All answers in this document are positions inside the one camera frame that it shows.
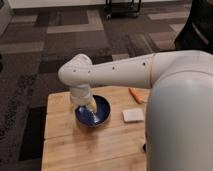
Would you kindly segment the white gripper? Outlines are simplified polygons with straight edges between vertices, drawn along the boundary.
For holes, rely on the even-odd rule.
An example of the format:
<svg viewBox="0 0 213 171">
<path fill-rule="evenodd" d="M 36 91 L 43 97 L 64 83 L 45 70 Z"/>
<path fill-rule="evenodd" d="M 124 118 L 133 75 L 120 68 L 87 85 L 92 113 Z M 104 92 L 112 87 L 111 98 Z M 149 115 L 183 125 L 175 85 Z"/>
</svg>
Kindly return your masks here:
<svg viewBox="0 0 213 171">
<path fill-rule="evenodd" d="M 71 87 L 70 100 L 78 106 L 86 105 L 91 112 L 97 112 L 97 104 L 93 98 L 91 87 L 88 84 Z"/>
</svg>

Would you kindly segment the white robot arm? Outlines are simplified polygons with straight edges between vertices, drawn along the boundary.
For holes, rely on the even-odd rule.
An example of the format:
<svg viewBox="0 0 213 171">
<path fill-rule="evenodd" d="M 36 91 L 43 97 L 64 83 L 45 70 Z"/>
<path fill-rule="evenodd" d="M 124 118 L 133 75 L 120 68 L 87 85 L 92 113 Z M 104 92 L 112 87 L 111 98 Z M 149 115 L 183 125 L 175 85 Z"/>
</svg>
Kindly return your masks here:
<svg viewBox="0 0 213 171">
<path fill-rule="evenodd" d="M 151 53 L 94 65 L 85 54 L 58 71 L 77 104 L 90 88 L 148 88 L 147 171 L 213 171 L 213 54 L 201 50 Z"/>
</svg>

